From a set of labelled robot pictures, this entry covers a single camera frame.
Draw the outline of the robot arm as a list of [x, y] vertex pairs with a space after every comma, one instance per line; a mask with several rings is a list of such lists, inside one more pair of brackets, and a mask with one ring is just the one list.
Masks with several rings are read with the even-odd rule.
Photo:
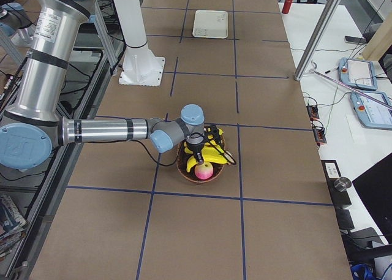
[[1, 120], [1, 164], [27, 170], [42, 164], [55, 147], [69, 143], [125, 142], [148, 139], [164, 153], [186, 142], [201, 164], [205, 144], [204, 114], [186, 105], [170, 122], [151, 119], [67, 119], [56, 107], [80, 25], [96, 0], [38, 0], [41, 12], [15, 102]]

